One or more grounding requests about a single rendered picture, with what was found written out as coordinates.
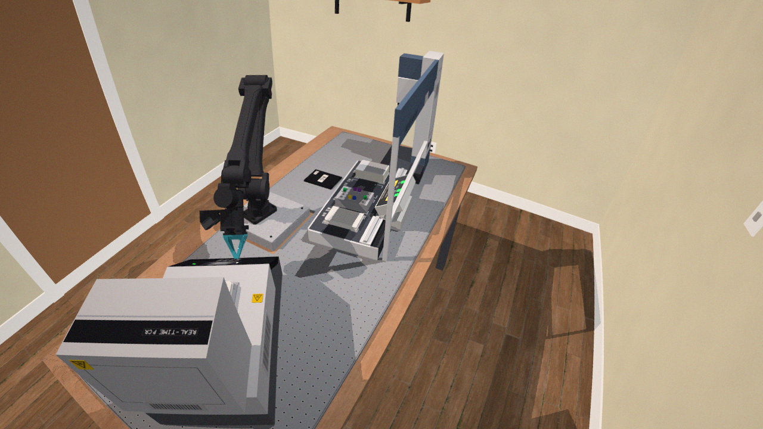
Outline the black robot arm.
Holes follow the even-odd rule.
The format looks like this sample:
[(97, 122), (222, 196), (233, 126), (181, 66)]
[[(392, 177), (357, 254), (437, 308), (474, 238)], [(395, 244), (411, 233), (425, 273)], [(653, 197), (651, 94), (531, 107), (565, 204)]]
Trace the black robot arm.
[[(239, 94), (244, 96), (243, 105), (231, 150), (222, 169), (221, 183), (218, 183), (218, 189), (213, 194), (213, 202), (218, 207), (229, 209), (200, 211), (200, 222), (204, 230), (220, 221), (221, 227), (232, 227), (231, 207), (234, 207), (234, 211), (237, 211), (237, 207), (244, 207), (243, 199), (248, 201), (244, 218), (254, 225), (277, 212), (277, 206), (268, 200), (269, 173), (264, 173), (262, 166), (265, 110), (272, 99), (271, 89), (272, 77), (267, 75), (246, 75), (241, 78)], [(262, 179), (251, 179), (251, 176), (260, 176)]]

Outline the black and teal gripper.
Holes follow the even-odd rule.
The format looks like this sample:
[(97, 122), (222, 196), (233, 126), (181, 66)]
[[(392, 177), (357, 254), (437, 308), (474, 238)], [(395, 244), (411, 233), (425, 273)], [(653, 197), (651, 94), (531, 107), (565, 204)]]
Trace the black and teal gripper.
[[(220, 227), (220, 229), (225, 232), (223, 233), (224, 241), (227, 243), (227, 247), (231, 250), (232, 256), (237, 260), (240, 258), (247, 237), (246, 230), (249, 230), (249, 226), (244, 225), (244, 207), (237, 207), (237, 211), (234, 211), (234, 207), (232, 207), (231, 211), (232, 227)], [(232, 246), (232, 240), (240, 240), (237, 254), (234, 250), (234, 246)]]

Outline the black flat rectangular pad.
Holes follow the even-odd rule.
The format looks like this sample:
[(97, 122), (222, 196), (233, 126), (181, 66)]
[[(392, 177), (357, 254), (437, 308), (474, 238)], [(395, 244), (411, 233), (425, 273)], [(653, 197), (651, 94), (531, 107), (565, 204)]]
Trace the black flat rectangular pad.
[(318, 185), (324, 188), (332, 189), (336, 183), (340, 182), (341, 176), (336, 176), (331, 173), (325, 173), (318, 169), (315, 169), (306, 179), (303, 181)]

